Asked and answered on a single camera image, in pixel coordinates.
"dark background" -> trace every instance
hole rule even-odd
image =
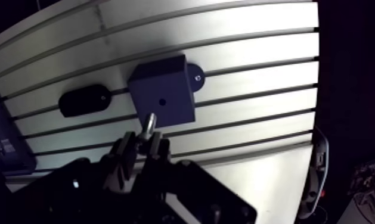
[[[60,0],[38,0],[44,9]],[[0,33],[38,12],[37,0],[0,0]]]
[[[40,0],[45,8],[58,0]],[[326,196],[336,223],[354,166],[375,158],[375,1],[319,0],[320,78],[316,124],[330,142]],[[0,33],[36,13],[36,1],[0,0]]]

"white slatwall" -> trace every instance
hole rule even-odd
[[[0,94],[37,155],[29,176],[98,161],[126,131],[140,131],[128,77],[139,63],[180,53],[208,77],[194,94],[196,121],[159,129],[177,159],[310,141],[316,27],[317,4],[303,1],[72,0],[38,12],[0,35]],[[113,91],[109,108],[63,117],[59,97],[95,83]]]

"metal groove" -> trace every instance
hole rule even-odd
[[[280,3],[300,3],[300,2],[311,2],[311,0],[294,0],[294,1],[289,1],[289,0],[256,0],[256,1],[238,1],[238,2],[225,2],[225,3],[220,3],[220,4],[213,4],[213,5],[205,5],[202,7],[194,7],[194,8],[188,8],[185,10],[178,10],[170,13],[164,13],[164,14],[159,14],[159,15],[154,15],[152,17],[147,17],[147,18],[142,18],[140,20],[135,20],[129,23],[124,23],[118,26],[114,26],[108,29],[104,29],[102,31],[92,33],[90,35],[84,36],[82,38],[70,41],[68,43],[64,43],[60,46],[57,46],[55,48],[49,49],[41,54],[38,54],[36,56],[33,56],[31,58],[28,58],[2,72],[0,72],[0,77],[5,76],[6,74],[11,73],[12,71],[15,71],[21,67],[24,67],[30,63],[33,63],[35,61],[41,60],[45,57],[48,57],[52,54],[56,54],[60,51],[64,51],[65,49],[80,45],[82,43],[92,41],[97,38],[102,38],[110,34],[114,34],[117,32],[121,32],[124,30],[132,29],[134,27],[138,26],[143,26],[151,23],[156,23],[159,21],[163,20],[169,20],[172,18],[177,18],[177,17],[183,17],[186,15],[193,15],[193,14],[199,14],[199,13],[207,13],[211,11],[217,11],[217,10],[226,10],[230,8],[239,8],[239,7],[249,7],[253,5],[263,5],[263,4],[280,4]]]
[[[300,115],[300,114],[306,114],[312,112],[314,109],[304,109],[304,110],[299,110],[299,111],[293,111],[293,112],[288,112],[288,113],[283,113],[283,114],[276,114],[276,115],[270,115],[270,116],[265,116],[265,117],[258,117],[254,119],[249,119],[249,120],[240,120],[238,122],[231,122],[231,123],[225,123],[221,125],[213,125],[213,126],[208,126],[208,127],[199,127],[195,129],[189,129],[189,130],[182,130],[179,132],[172,132],[172,133],[165,133],[163,134],[164,138],[172,138],[176,136],[181,136],[181,135],[191,135],[195,133],[200,133],[200,132],[208,132],[211,130],[218,130],[218,129],[225,129],[228,127],[235,127],[235,126],[242,126],[246,124],[252,124],[252,123],[258,123],[258,122],[264,122],[267,120],[274,120],[274,119],[279,119],[283,117],[290,117],[290,116],[295,116],[295,115]]]
[[[251,98],[257,98],[257,97],[265,97],[265,96],[268,96],[268,95],[275,95],[275,94],[282,94],[282,93],[287,93],[287,92],[301,91],[301,90],[305,90],[305,89],[312,89],[312,88],[314,88],[314,86],[315,86],[315,84],[302,85],[302,86],[295,86],[295,87],[291,87],[291,88],[276,89],[276,90],[271,90],[271,91],[257,92],[257,93],[254,93],[254,94],[245,94],[245,95],[239,95],[239,96],[235,96],[235,97],[228,97],[228,98],[198,102],[198,103],[196,103],[196,107],[206,107],[206,106],[211,106],[211,105],[215,105],[215,104],[223,104],[223,103],[227,103],[227,102],[240,101],[240,100],[244,100],[244,99],[251,99]],[[82,129],[82,128],[86,128],[86,127],[98,126],[98,125],[106,125],[106,124],[109,124],[109,123],[122,122],[122,121],[125,121],[125,120],[132,120],[132,119],[137,119],[137,118],[138,118],[137,114],[130,114],[130,115],[119,116],[119,117],[112,117],[112,118],[109,118],[109,119],[98,120],[98,121],[95,121],[95,122],[84,123],[84,124],[81,124],[81,125],[62,127],[62,128],[59,128],[59,129],[49,130],[49,131],[46,131],[46,132],[38,132],[38,133],[31,134],[31,135],[24,135],[24,136],[21,137],[21,139],[37,138],[37,137],[42,137],[42,136],[45,136],[45,135],[52,135],[52,134],[56,134],[56,133],[67,132],[67,131],[71,131],[71,130],[77,130],[77,129]]]
[[[193,129],[194,131],[191,131],[188,134],[207,132],[207,131],[210,131],[210,130],[217,130],[217,129],[222,129],[222,128],[226,128],[226,127],[248,125],[250,123],[272,120],[272,119],[275,119],[275,117],[276,118],[283,118],[283,117],[289,117],[289,116],[294,116],[294,115],[298,115],[298,114],[310,113],[314,110],[315,110],[314,108],[311,108],[311,109],[307,109],[307,110],[300,110],[300,111],[294,111],[294,112],[289,112],[289,113],[282,113],[282,114],[277,114],[277,115],[273,115],[273,116],[261,117],[261,118],[257,118],[257,119],[249,119],[249,120],[243,120],[243,121],[239,121],[239,122],[231,122],[231,123],[226,123],[226,124],[222,124],[222,125],[213,125],[213,126],[208,126],[208,127],[204,127],[204,128]],[[164,133],[163,137],[167,138],[168,136],[176,137],[176,136],[181,136],[181,135],[185,135],[185,133],[184,132]],[[94,145],[85,145],[85,146],[81,146],[81,147],[65,148],[65,149],[62,149],[62,150],[52,150],[52,151],[46,151],[46,152],[41,152],[41,153],[33,153],[33,155],[34,156],[53,155],[53,154],[70,153],[70,152],[82,151],[82,150],[93,150],[93,149],[96,149],[96,148],[111,147],[113,144],[114,144],[114,142],[105,142],[105,143],[94,144]]]
[[[71,71],[70,73],[63,74],[61,76],[57,76],[55,78],[46,80],[44,82],[38,83],[36,85],[30,86],[28,88],[25,88],[23,90],[17,91],[13,94],[9,94],[6,96],[7,99],[17,97],[19,95],[25,94],[27,92],[42,88],[44,86],[51,85],[56,82],[60,82],[65,79],[69,79],[72,77],[80,76],[85,73],[89,73],[92,71],[97,71],[100,69],[104,69],[106,67],[110,66],[115,66],[118,64],[122,63],[127,63],[133,60],[137,59],[142,59],[142,58],[147,58],[147,57],[152,57],[160,54],[166,54],[166,53],[171,53],[171,52],[177,52],[177,51],[182,51],[185,49],[190,49],[190,48],[198,48],[201,46],[208,46],[208,45],[215,45],[219,43],[227,43],[227,42],[234,42],[234,41],[243,41],[247,39],[254,39],[254,38],[267,38],[271,36],[284,36],[284,35],[294,35],[294,34],[304,34],[304,33],[313,33],[314,28],[313,27],[306,27],[306,28],[301,28],[301,29],[287,29],[287,30],[274,30],[270,32],[256,32],[256,33],[245,33],[245,34],[239,34],[239,35],[231,35],[231,36],[224,36],[220,38],[212,38],[212,39],[205,39],[201,41],[194,41],[194,42],[189,42],[189,43],[183,43],[179,45],[173,45],[173,46],[166,46],[163,48],[157,48],[153,49],[151,51],[146,51],[146,52],[140,52],[136,54],[132,54],[129,56],[125,57],[120,57],[116,58],[110,61],[106,61],[103,63],[95,64],[93,66],[85,67],[80,70],[76,71]]]
[[[11,118],[11,120],[12,121],[20,120],[20,119],[24,119],[26,117],[32,117],[32,116],[35,116],[35,115],[38,115],[38,114],[43,114],[43,113],[51,112],[51,111],[54,111],[54,110],[59,110],[59,106],[58,105],[53,105],[53,106],[50,106],[50,107],[45,107],[45,108],[42,108],[42,109],[38,109],[38,110],[29,112],[29,113],[26,113],[26,114],[22,114],[22,115],[19,115],[19,116],[14,116],[14,117]]]
[[[313,61],[318,61],[318,58],[317,57],[308,57],[308,58],[297,58],[297,59],[292,59],[292,60],[275,61],[275,62],[270,62],[270,63],[250,64],[250,65],[247,65],[247,66],[239,66],[239,67],[232,67],[232,68],[228,68],[228,69],[209,71],[209,72],[205,73],[205,76],[206,77],[220,76],[220,75],[231,74],[231,73],[236,73],[236,72],[240,72],[240,71],[263,69],[263,68],[268,68],[268,67],[285,66],[285,65],[289,65],[289,64],[308,63],[308,62],[313,62]],[[126,93],[129,93],[129,89],[128,88],[115,89],[115,90],[111,91],[111,93],[112,93],[113,96],[120,95],[120,94],[126,94]],[[35,116],[35,115],[38,115],[38,114],[42,114],[42,113],[46,113],[46,112],[50,112],[50,111],[58,110],[58,109],[59,109],[58,105],[53,105],[53,106],[49,106],[49,107],[46,107],[46,108],[38,109],[36,111],[29,112],[29,113],[26,113],[26,114],[14,116],[14,117],[12,117],[11,120],[25,119],[27,117],[32,117],[32,116]]]
[[[42,21],[41,23],[38,23],[38,24],[36,24],[36,25],[34,25],[34,26],[32,26],[32,27],[30,27],[30,28],[28,28],[28,29],[20,32],[17,35],[9,38],[9,40],[1,43],[0,44],[0,50],[6,48],[7,46],[11,45],[12,43],[20,40],[21,38],[23,38],[23,37],[25,37],[25,36],[27,36],[27,35],[35,32],[35,31],[37,31],[37,30],[39,30],[39,29],[41,29],[41,28],[43,28],[45,26],[53,24],[56,21],[62,20],[64,18],[68,17],[68,16],[71,16],[73,14],[81,12],[81,11],[87,9],[87,8],[91,8],[91,7],[95,6],[95,5],[101,4],[101,3],[105,2],[105,1],[103,1],[103,0],[91,0],[91,1],[89,1],[87,3],[84,3],[82,5],[78,5],[77,7],[71,8],[71,9],[65,11],[65,12],[59,13],[59,14],[51,17],[51,18],[48,18],[48,19]]]
[[[306,58],[294,58],[294,59],[281,60],[281,61],[271,61],[271,62],[258,63],[258,64],[249,64],[245,66],[209,71],[205,73],[205,77],[220,76],[224,74],[237,73],[237,72],[249,71],[249,70],[255,70],[255,69],[265,69],[269,67],[310,63],[314,61],[318,61],[318,59],[316,57],[306,57]]]
[[[208,101],[204,101],[204,102],[198,102],[198,103],[196,103],[196,107],[206,107],[208,105],[223,104],[223,103],[226,103],[226,102],[239,101],[239,100],[243,100],[243,99],[264,97],[264,96],[275,95],[275,94],[283,94],[283,93],[287,93],[287,92],[294,92],[294,91],[316,88],[317,86],[318,85],[315,83],[315,84],[309,84],[309,85],[288,87],[288,88],[283,88],[283,89],[273,89],[273,90],[270,90],[270,91],[255,92],[253,94],[238,95],[238,96],[226,97],[226,98],[221,98],[221,99],[213,99],[213,100],[208,100]]]
[[[68,132],[71,130],[77,130],[77,129],[83,129],[86,127],[94,127],[98,125],[104,125],[104,124],[109,124],[109,123],[115,123],[115,122],[123,122],[125,120],[132,120],[132,119],[137,119],[138,116],[137,114],[130,114],[130,115],[125,115],[125,116],[120,116],[120,117],[114,117],[114,118],[109,118],[105,120],[98,120],[96,122],[89,122],[89,123],[84,123],[81,125],[74,125],[74,126],[69,126],[69,127],[62,127],[59,129],[54,129],[54,130],[49,130],[46,132],[40,132],[40,133],[34,133],[31,135],[24,135],[21,137],[21,139],[29,139],[29,138],[37,138],[37,137],[42,137],[45,135],[53,135],[56,133],[61,133],[61,132]]]
[[[128,92],[129,92],[128,88],[123,88],[123,89],[113,90],[113,91],[111,91],[111,94],[113,96],[115,96],[115,95],[125,94],[125,93],[128,93]],[[5,100],[6,100],[5,97],[0,99],[1,102],[5,101]],[[38,110],[35,110],[35,111],[31,111],[31,112],[21,114],[21,115],[18,115],[18,116],[14,116],[14,117],[11,118],[11,120],[15,121],[15,120],[20,120],[20,119],[25,119],[25,118],[28,118],[28,117],[32,117],[32,116],[35,116],[35,115],[38,115],[38,114],[44,114],[44,113],[51,112],[51,111],[54,111],[54,110],[59,110],[58,104],[52,105],[52,106],[49,106],[49,107],[45,107],[45,108],[42,108],[42,109],[38,109]]]
[[[290,133],[290,134],[287,134],[287,135],[280,135],[280,136],[276,136],[276,137],[272,137],[272,138],[265,138],[265,139],[261,139],[261,140],[257,140],[257,141],[242,142],[242,143],[238,143],[238,144],[226,145],[226,146],[223,146],[223,147],[209,148],[209,149],[206,149],[206,150],[192,151],[192,152],[188,152],[188,153],[178,153],[178,154],[173,154],[172,158],[183,158],[183,157],[188,157],[188,156],[192,156],[192,155],[217,153],[217,152],[220,152],[220,151],[232,150],[234,148],[247,147],[247,146],[252,146],[252,145],[257,145],[257,144],[263,144],[263,143],[266,143],[266,142],[272,142],[272,141],[282,140],[282,139],[286,139],[286,138],[292,138],[292,137],[296,137],[296,136],[306,135],[306,134],[309,134],[309,133],[312,133],[312,130],[305,130],[305,131],[302,131],[302,132]],[[294,149],[294,148],[308,146],[310,144],[311,144],[311,142],[306,141],[306,142],[301,142],[301,143],[298,143],[298,144],[286,145],[286,146],[282,146],[282,147],[278,147],[278,148],[272,148],[272,149],[268,149],[268,150],[260,150],[260,151],[256,151],[256,152],[252,152],[252,153],[248,153],[248,154],[243,154],[243,155],[234,155],[234,156],[228,156],[228,157],[223,157],[223,158],[197,161],[197,163],[201,166],[205,166],[205,165],[210,165],[210,164],[213,164],[213,163],[221,163],[221,162],[223,163],[223,162],[226,162],[226,161],[247,159],[247,158],[250,158],[250,157],[258,157],[258,156],[262,156],[262,155],[280,153],[280,152],[291,150],[291,149]],[[136,160],[136,163],[143,163],[144,161],[145,161],[144,158],[139,158],[139,159]],[[38,170],[35,170],[35,173],[51,172],[51,171],[54,171],[55,169],[57,169],[57,168],[38,169]]]

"wall-mounted device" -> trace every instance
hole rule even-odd
[[[103,85],[92,85],[65,93],[58,102],[64,117],[75,117],[105,110],[112,94]]]
[[[0,172],[4,175],[24,175],[34,172],[36,160],[29,146],[22,141],[9,113],[0,102]]]
[[[138,65],[128,87],[141,124],[154,113],[157,127],[164,127],[195,121],[193,92],[204,82],[203,70],[179,55]]]

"black object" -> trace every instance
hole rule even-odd
[[[128,80],[128,88],[141,124],[154,113],[157,127],[165,127],[195,121],[193,93],[204,82],[203,70],[179,55],[139,64]]]
[[[105,110],[111,98],[105,86],[92,85],[65,93],[58,104],[64,117],[74,117]]]
[[[154,121],[151,116],[142,134],[118,139],[99,163],[78,159],[17,191],[6,217],[17,223],[185,223],[165,202],[170,192],[201,223],[254,223],[256,210],[200,166],[169,161],[169,140],[151,132]],[[115,193],[131,177],[137,152],[147,158],[131,192]]]
[[[36,160],[9,113],[0,101],[0,172],[4,175],[25,175],[34,172]]]

